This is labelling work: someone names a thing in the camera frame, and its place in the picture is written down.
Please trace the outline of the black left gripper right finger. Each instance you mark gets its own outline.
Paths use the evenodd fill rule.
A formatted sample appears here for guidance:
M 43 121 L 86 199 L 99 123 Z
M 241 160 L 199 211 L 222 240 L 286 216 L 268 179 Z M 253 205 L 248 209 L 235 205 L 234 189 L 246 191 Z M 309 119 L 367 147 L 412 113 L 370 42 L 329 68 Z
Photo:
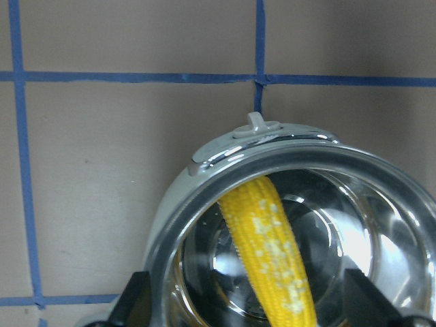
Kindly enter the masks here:
M 344 272 L 343 311 L 350 326 L 435 325 L 423 311 L 394 306 L 358 269 Z

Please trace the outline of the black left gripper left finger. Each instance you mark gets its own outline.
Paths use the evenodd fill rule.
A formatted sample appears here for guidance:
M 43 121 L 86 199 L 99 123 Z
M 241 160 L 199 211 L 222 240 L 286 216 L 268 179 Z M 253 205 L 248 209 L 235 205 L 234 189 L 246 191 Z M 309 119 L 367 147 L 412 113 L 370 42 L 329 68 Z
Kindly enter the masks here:
M 149 326 L 151 302 L 149 272 L 135 272 L 109 315 L 109 326 Z

